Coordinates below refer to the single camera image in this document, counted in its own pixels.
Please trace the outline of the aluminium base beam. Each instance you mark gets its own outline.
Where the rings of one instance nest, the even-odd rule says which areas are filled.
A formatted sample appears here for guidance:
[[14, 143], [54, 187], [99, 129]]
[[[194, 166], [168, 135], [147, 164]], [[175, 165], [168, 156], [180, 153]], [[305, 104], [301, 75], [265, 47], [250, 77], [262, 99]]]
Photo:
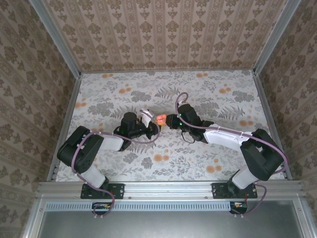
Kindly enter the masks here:
[[[204, 201], [213, 199], [213, 184], [219, 181], [124, 181], [123, 200], [131, 201]], [[36, 200], [79, 201], [82, 182], [41, 182]], [[256, 187], [259, 200], [267, 188], [266, 200], [293, 200], [304, 198], [305, 193], [299, 181], [269, 180], [258, 182]]]

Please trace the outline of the aluminium side rail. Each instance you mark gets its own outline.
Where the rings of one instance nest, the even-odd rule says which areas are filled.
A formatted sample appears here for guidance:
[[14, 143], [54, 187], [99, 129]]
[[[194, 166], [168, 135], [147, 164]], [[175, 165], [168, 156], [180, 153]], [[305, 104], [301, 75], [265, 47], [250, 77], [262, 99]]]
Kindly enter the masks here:
[[269, 103], [267, 101], [260, 77], [257, 74], [255, 74], [253, 71], [251, 71], [251, 73], [253, 76], [253, 80], [255, 82], [256, 89], [258, 91], [258, 96], [260, 98], [260, 101], [263, 107], [264, 115], [267, 121], [269, 131], [271, 133], [272, 139], [277, 144], [277, 146], [283, 151], [282, 144], [278, 136], [278, 132], [273, 120], [273, 116], [270, 111]]
[[49, 173], [48, 173], [48, 176], [46, 179], [46, 181], [48, 181], [48, 182], [54, 181], [56, 178], [56, 173], [58, 172], [60, 161], [57, 158], [57, 153], [58, 153], [59, 148], [63, 145], [63, 143], [67, 139], [69, 127], [71, 124], [72, 115], [74, 112], [76, 100], [77, 100], [79, 90], [80, 90], [80, 85], [81, 85], [81, 77], [79, 77], [78, 79], [75, 80], [74, 88], [72, 90], [72, 94], [71, 94], [70, 101], [69, 101], [69, 104], [68, 104], [68, 107], [66, 110], [66, 114], [65, 114], [65, 118], [64, 118], [64, 121], [62, 124], [60, 135], [59, 135], [59, 138], [58, 138], [58, 141], [56, 144], [56, 148], [55, 148], [55, 152], [53, 155], [50, 170], [49, 170]]

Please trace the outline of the aluminium back rail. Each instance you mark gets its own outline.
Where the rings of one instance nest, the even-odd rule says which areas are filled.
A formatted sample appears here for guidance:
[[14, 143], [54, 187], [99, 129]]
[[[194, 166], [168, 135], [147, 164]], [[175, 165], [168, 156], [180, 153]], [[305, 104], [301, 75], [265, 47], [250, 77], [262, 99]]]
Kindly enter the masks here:
[[194, 69], [135, 69], [135, 70], [94, 70], [81, 71], [80, 74], [100, 74], [100, 73], [157, 73], [157, 72], [177, 72], [177, 71], [238, 71], [247, 70], [253, 72], [252, 68], [194, 68]]

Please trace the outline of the black electronics box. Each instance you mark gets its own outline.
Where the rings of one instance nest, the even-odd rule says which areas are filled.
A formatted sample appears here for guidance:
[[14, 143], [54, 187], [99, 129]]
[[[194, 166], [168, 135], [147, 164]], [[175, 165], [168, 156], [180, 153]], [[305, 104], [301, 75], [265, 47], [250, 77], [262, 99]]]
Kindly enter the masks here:
[[111, 202], [94, 202], [92, 203], [92, 213], [95, 216], [104, 216], [111, 206]]
[[247, 212], [247, 202], [230, 202], [230, 213], [231, 214], [245, 214]]

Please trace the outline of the grey sheet metal panel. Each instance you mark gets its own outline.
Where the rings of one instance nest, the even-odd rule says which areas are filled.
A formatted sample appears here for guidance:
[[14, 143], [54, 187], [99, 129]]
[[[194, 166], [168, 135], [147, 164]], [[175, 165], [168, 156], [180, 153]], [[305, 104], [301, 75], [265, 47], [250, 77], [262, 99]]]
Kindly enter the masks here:
[[48, 210], [35, 202], [22, 238], [317, 238], [306, 201], [265, 201], [252, 214], [227, 211]]

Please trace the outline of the aluminium corner post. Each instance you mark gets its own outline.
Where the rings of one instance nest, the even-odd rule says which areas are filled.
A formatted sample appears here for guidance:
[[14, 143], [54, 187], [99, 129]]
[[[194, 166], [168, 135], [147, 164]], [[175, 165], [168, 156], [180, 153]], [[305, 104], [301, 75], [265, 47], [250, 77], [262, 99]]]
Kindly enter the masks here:
[[259, 75], [264, 68], [300, 3], [301, 0], [287, 0], [285, 7], [280, 13], [279, 18], [253, 67], [255, 75]]
[[39, 16], [47, 32], [55, 43], [58, 51], [70, 69], [72, 75], [77, 81], [80, 78], [81, 70], [79, 69], [75, 58], [72, 56], [71, 51], [62, 36], [62, 32], [57, 27], [57, 24], [54, 22], [48, 8], [45, 6], [44, 0], [29, 0], [29, 2]]

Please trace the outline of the floral patterned table cover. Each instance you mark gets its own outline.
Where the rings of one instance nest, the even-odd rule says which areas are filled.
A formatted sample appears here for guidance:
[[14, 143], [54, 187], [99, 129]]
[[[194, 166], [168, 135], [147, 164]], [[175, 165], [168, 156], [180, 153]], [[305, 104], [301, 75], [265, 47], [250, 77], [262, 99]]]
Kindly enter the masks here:
[[[252, 73], [238, 70], [83, 74], [69, 132], [81, 125], [112, 132], [126, 112], [140, 109], [172, 114], [182, 92], [201, 119], [243, 132], [268, 130]], [[226, 180], [245, 160], [164, 126], [154, 143], [132, 143], [123, 152], [100, 148], [94, 165], [110, 181]]]

